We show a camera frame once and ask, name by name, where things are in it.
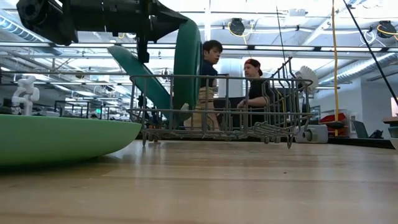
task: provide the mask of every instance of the beige pants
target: beige pants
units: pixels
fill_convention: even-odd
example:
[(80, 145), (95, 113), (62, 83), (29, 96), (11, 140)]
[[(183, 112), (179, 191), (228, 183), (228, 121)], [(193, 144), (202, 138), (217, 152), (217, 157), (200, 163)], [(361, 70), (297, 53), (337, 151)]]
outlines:
[[(213, 88), (208, 88), (208, 91), (206, 92), (206, 87), (202, 87), (199, 89), (199, 97), (197, 101), (197, 105), (195, 107), (195, 110), (205, 110), (206, 108), (206, 94), (207, 94), (207, 108), (208, 110), (214, 110), (214, 89)], [(207, 114), (207, 125), (210, 127), (211, 130), (213, 128), (218, 129), (218, 122), (216, 115), (214, 113), (212, 114)], [(184, 126), (188, 130), (201, 130), (201, 122), (202, 122), (202, 114), (201, 113), (193, 113), (193, 116), (184, 121)]]

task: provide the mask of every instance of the green bowl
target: green bowl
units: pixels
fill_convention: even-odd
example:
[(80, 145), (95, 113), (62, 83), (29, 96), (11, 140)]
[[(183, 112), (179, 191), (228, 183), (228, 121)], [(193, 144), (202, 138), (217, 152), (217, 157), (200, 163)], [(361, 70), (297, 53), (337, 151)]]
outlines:
[(128, 146), (141, 130), (132, 122), (4, 114), (0, 125), (0, 166), (91, 159)]

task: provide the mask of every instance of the white robot toy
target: white robot toy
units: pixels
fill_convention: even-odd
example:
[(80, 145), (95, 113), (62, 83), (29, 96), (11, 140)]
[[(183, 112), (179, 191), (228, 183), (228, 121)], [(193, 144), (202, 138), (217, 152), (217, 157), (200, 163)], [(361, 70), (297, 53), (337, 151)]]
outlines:
[(21, 114), (20, 104), (24, 104), (23, 115), (32, 115), (33, 102), (36, 102), (40, 98), (40, 91), (34, 87), (36, 77), (28, 76), (18, 80), (18, 89), (12, 96), (12, 113)]

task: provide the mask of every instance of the woman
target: woman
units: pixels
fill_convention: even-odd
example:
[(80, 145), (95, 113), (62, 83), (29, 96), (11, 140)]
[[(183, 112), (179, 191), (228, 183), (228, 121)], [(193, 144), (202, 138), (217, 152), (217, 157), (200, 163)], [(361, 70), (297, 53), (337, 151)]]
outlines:
[[(239, 109), (244, 109), (246, 104), (252, 112), (264, 112), (264, 107), (269, 105), (270, 96), (273, 95), (269, 87), (269, 82), (262, 79), (261, 64), (259, 61), (249, 59), (244, 63), (244, 76), (246, 78), (256, 78), (250, 80), (250, 89), (248, 95), (248, 101), (242, 100), (238, 104)], [(264, 122), (263, 114), (249, 115), (249, 127), (254, 126), (256, 122)]]

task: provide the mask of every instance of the yellow pole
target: yellow pole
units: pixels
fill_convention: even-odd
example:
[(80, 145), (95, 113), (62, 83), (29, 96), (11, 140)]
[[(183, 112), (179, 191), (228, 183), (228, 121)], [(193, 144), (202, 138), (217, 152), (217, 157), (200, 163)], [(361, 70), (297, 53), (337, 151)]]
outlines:
[(338, 121), (338, 93), (337, 93), (337, 66), (338, 66), (338, 57), (337, 57), (337, 44), (336, 44), (336, 27), (335, 27), (335, 0), (331, 0), (331, 28), (333, 30), (333, 46), (335, 49), (335, 121)]

